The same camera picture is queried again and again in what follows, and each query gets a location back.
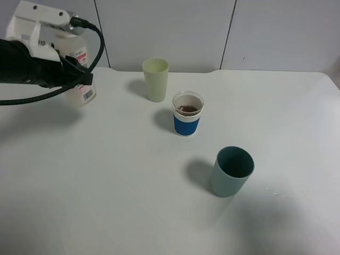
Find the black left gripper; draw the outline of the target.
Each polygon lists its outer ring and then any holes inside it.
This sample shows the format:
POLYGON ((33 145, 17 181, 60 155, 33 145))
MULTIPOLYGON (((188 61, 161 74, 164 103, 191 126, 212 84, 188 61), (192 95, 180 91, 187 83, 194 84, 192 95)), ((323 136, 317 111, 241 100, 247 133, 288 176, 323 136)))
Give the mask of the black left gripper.
POLYGON ((77 85, 92 85, 93 74, 71 56, 63 57, 60 51, 53 49, 59 62, 32 57, 27 53, 27 75, 25 84, 36 84, 43 88, 55 88, 77 85))

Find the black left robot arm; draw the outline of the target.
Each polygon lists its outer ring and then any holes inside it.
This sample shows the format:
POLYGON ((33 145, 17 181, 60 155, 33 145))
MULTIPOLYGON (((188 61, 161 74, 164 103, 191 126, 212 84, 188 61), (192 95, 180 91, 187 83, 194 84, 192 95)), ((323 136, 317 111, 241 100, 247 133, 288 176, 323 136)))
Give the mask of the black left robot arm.
POLYGON ((43 88, 65 87, 76 82, 91 85, 93 74, 73 57, 59 61, 34 58, 19 41, 1 40, 1 83, 36 84, 43 88))

